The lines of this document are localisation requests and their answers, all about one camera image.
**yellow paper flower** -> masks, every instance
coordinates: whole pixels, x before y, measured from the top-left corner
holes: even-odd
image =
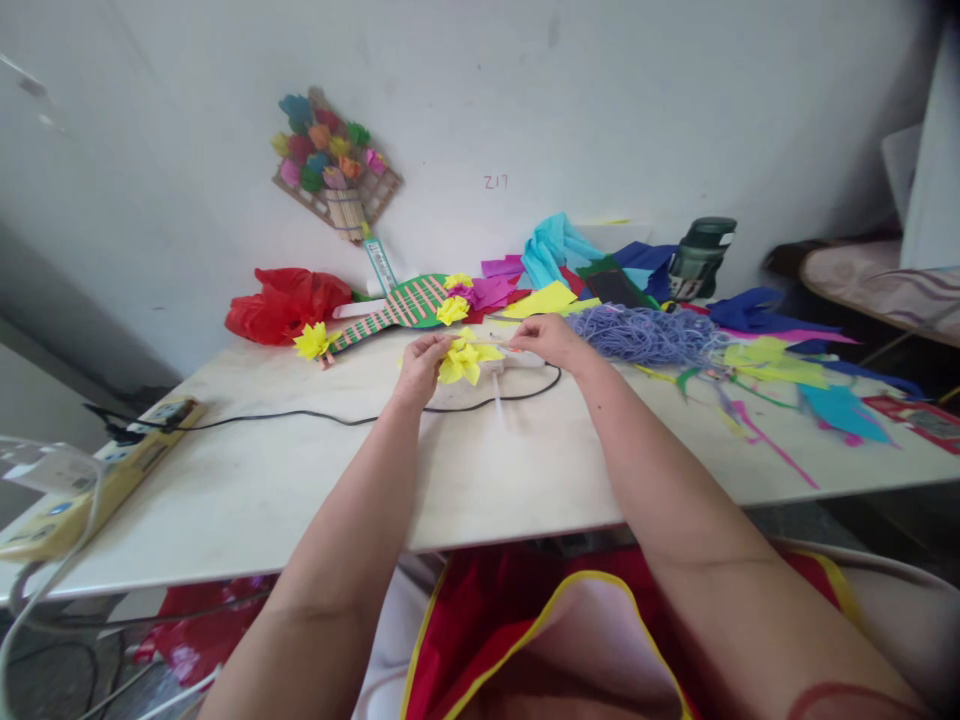
[[[447,275],[447,279],[443,281],[443,286],[449,290],[452,287],[456,287],[460,283],[463,283],[467,287],[473,287],[473,278],[467,275],[466,273],[457,273],[456,275]]]
[[[303,335],[293,341],[300,350],[297,357],[305,357],[307,360],[320,357],[339,339],[340,335],[342,333],[339,332],[327,335],[327,326],[324,323],[317,323],[313,327],[309,324],[304,325]]]
[[[470,303],[465,297],[454,295],[443,301],[443,305],[437,311],[437,319],[444,325],[450,325],[457,320],[463,320],[470,312]]]
[[[470,341],[476,339],[477,336],[470,328],[460,331],[460,337],[453,341],[450,351],[440,364],[440,382],[449,385],[466,376],[471,385],[476,385],[480,379],[479,363],[500,360],[503,357],[493,345],[472,345]]]
[[[345,140],[339,135],[334,135],[330,138],[330,142],[327,144],[327,147],[330,149],[330,153],[334,157],[343,157],[344,155],[350,154],[350,141]]]
[[[290,136],[283,133],[277,133],[270,138],[270,144],[273,145],[273,149],[277,151],[277,155],[280,157],[290,157],[289,142]]]

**colorful paper flowers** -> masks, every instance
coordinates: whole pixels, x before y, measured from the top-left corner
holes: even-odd
[[[440,382],[449,385],[465,376],[471,385],[476,385],[480,379],[479,363],[500,360],[503,357],[493,345],[471,345],[470,341],[476,339],[477,336],[470,328],[460,331],[460,337],[453,341],[450,351],[440,364]]]
[[[330,158],[323,153],[314,153],[307,158],[307,167],[313,170],[317,175],[323,175],[323,171],[330,164]]]
[[[339,135],[334,135],[330,138],[330,143],[327,147],[330,149],[330,154],[336,158],[350,154],[350,141],[343,139]]]
[[[363,172],[363,167],[356,160],[351,160],[346,155],[340,156],[340,170],[351,180],[356,180]]]
[[[370,142],[370,131],[360,123],[347,123],[347,137],[356,148],[361,148]]]
[[[337,117],[337,114],[333,110],[317,108],[315,115],[317,122],[330,128],[331,133],[335,133],[339,129],[340,118]]]
[[[300,167],[290,158],[283,161],[280,166],[280,178],[290,187],[300,185]]]
[[[378,177],[387,171],[387,163],[384,161],[383,155],[373,148],[367,148],[367,167],[370,168],[370,172]]]
[[[290,145],[288,141],[290,136],[285,133],[277,133],[270,138],[270,144],[280,157],[290,157]]]
[[[318,193],[323,187],[323,175],[309,165],[300,169],[300,187],[309,193]]]
[[[347,189],[347,179],[343,176],[343,173],[340,172],[340,168],[335,168],[333,165],[324,169],[323,182],[325,182],[331,190]]]
[[[310,128],[310,139],[317,150],[323,150],[330,143],[330,128],[326,125],[314,125]]]
[[[457,320],[463,320],[470,312],[470,303],[467,299],[454,295],[443,301],[443,305],[437,311],[437,319],[444,325],[449,326]]]
[[[466,273],[456,273],[455,275],[447,275],[447,279],[443,281],[443,286],[449,290],[452,287],[455,287],[463,283],[467,287],[473,287],[473,278],[467,275]]]
[[[290,147],[290,156],[300,166],[307,164],[307,158],[316,152],[310,138],[303,135],[294,135],[287,143]]]
[[[310,110],[310,101],[303,95],[287,95],[279,102],[280,109],[283,110],[292,122],[303,123],[306,126],[313,125],[313,112]]]
[[[324,323],[317,323],[313,327],[310,327],[309,324],[304,325],[303,335],[293,341],[299,349],[297,357],[315,360],[326,353],[341,334],[342,333],[335,332],[327,335],[327,326]]]

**hand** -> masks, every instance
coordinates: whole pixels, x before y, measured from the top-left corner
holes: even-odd
[[[452,335],[434,333],[424,335],[407,345],[403,351],[403,366],[393,397],[423,410],[433,397],[433,391],[437,389],[440,363],[452,343]]]
[[[510,340],[510,347],[536,353],[574,375],[600,358],[556,313],[528,317]]]

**purple yarn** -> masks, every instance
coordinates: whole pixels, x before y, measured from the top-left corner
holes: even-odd
[[[648,367],[707,367],[713,364],[710,354],[729,344],[710,318],[692,310],[665,313],[599,305],[571,315],[567,322],[604,357]]]

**table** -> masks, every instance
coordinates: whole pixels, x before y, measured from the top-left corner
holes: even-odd
[[[202,423],[235,415],[312,409],[345,419],[376,415],[395,383],[397,360],[417,331],[381,333],[338,356],[332,370],[289,348],[239,342],[182,383],[174,395],[208,404]],[[506,338],[512,329],[488,321],[477,330]],[[882,420],[900,449],[867,442],[847,447],[809,415],[777,407],[725,385],[744,400],[755,423],[820,485],[811,488],[768,446],[734,437],[718,417],[715,389],[676,385],[618,365],[630,385],[710,469],[742,506],[758,506],[902,488],[960,477],[960,457]],[[550,367],[508,370],[504,395],[550,383]],[[831,373],[834,382],[849,382]],[[886,386],[861,379],[854,391]],[[765,385],[795,402],[793,385]],[[491,396],[484,376],[441,386],[431,405],[466,407]],[[413,552],[493,543],[610,526],[623,518],[607,483],[600,443],[576,383],[504,403],[506,427],[493,404],[462,414],[426,414],[421,423],[420,477],[408,538]],[[282,568],[370,426],[343,427],[295,416],[241,422],[189,433],[120,508],[52,597],[128,591]],[[637,469],[643,481],[643,467]],[[9,537],[17,522],[0,533]],[[343,552],[350,553],[350,547]],[[17,567],[0,563],[0,597]]]

